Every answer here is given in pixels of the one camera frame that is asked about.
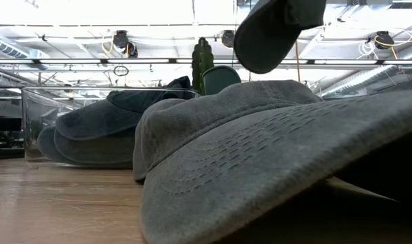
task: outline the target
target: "table surface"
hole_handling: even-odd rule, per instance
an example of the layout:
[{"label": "table surface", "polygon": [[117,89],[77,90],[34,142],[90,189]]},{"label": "table surface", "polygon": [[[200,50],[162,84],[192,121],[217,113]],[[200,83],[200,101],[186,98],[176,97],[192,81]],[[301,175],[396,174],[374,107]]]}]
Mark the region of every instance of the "table surface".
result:
[{"label": "table surface", "polygon": [[0,243],[145,243],[131,170],[31,169],[0,161]]}]

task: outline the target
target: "cable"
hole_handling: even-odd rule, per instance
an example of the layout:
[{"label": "cable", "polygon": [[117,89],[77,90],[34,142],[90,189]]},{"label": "cable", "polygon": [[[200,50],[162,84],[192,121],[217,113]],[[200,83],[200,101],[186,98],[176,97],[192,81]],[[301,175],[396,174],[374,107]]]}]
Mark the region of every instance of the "cable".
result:
[{"label": "cable", "polygon": [[396,51],[394,51],[394,47],[391,47],[391,51],[393,51],[394,57],[395,57],[396,59],[398,59],[398,58],[397,58]]},{"label": "cable", "polygon": [[397,47],[397,46],[406,44],[406,43],[408,43],[408,42],[410,42],[410,41],[412,40],[412,35],[411,35],[407,41],[404,41],[404,42],[399,43],[399,44],[391,45],[391,44],[385,44],[385,43],[382,43],[382,42],[378,41],[378,40],[377,40],[378,37],[379,37],[379,36],[376,36],[376,37],[375,37],[375,41],[376,41],[377,43],[381,44],[381,45],[386,46],[386,47]]},{"label": "cable", "polygon": [[102,46],[102,50],[104,50],[104,52],[106,52],[107,54],[110,54],[110,53],[112,52],[112,48],[114,47],[114,35],[113,35],[112,38],[111,38],[111,48],[110,48],[110,51],[108,51],[108,50],[104,47],[104,42],[101,43],[101,46]]},{"label": "cable", "polygon": [[298,42],[295,42],[295,52],[296,52],[296,66],[298,69],[298,82],[301,83],[301,72],[300,72],[300,52],[298,50]]}]

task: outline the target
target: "chair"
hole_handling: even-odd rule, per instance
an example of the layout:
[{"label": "chair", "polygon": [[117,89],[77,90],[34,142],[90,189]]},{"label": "chair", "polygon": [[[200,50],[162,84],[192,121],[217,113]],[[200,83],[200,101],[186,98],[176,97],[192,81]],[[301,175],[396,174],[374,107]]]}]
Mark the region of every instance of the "chair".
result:
[{"label": "chair", "polygon": [[229,66],[216,66],[203,74],[205,95],[214,95],[224,88],[241,83],[238,73]]}]

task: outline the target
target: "ceiling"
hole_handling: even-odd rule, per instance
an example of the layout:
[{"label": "ceiling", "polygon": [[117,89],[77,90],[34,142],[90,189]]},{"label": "ceiling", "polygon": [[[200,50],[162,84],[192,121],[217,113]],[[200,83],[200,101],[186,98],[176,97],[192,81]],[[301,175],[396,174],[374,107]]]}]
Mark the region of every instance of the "ceiling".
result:
[{"label": "ceiling", "polygon": [[[117,30],[128,31],[129,39],[137,45],[139,58],[190,58],[198,38],[206,37],[215,59],[233,59],[236,58],[233,50],[221,44],[220,35],[224,30],[236,30],[247,17],[249,0],[242,2],[244,0],[0,0],[0,37],[18,48],[40,50],[46,58],[63,59],[124,58],[115,50],[107,54],[102,49],[102,43],[110,49]],[[401,52],[412,47],[412,8],[400,0],[360,2],[367,5],[349,5],[348,0],[328,1],[325,25],[301,33],[297,41],[299,58],[395,59],[391,49],[375,49],[374,54],[368,52],[371,51],[369,44],[364,47],[366,51],[362,49],[377,31],[389,31],[396,44],[402,44],[394,48],[400,59]],[[295,57],[293,48],[286,59]],[[12,57],[0,52],[0,59],[4,58]],[[15,75],[17,79],[12,79],[13,82],[22,77],[31,83],[44,81],[44,85],[51,86],[111,86],[116,85],[114,81],[118,79],[117,85],[153,87],[159,82],[166,84],[180,76],[190,76],[192,72],[185,64],[127,67],[130,72],[123,78],[114,76],[111,65],[51,65],[42,71],[25,65],[2,64],[0,73]],[[295,66],[280,66],[265,75],[252,74],[240,65],[234,68],[243,81],[298,80]],[[372,68],[301,66],[300,79],[319,93],[358,71]],[[412,79],[412,70],[402,68],[389,79],[372,83],[357,94],[409,79]]]}]

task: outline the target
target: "wooden tabletop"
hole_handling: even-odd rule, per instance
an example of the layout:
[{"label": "wooden tabletop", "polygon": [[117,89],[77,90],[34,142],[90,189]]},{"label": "wooden tabletop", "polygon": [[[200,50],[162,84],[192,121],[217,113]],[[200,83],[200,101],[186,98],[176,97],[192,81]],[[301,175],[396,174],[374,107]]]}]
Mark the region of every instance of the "wooden tabletop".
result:
[{"label": "wooden tabletop", "polygon": [[0,161],[0,244],[145,243],[131,170]]}]

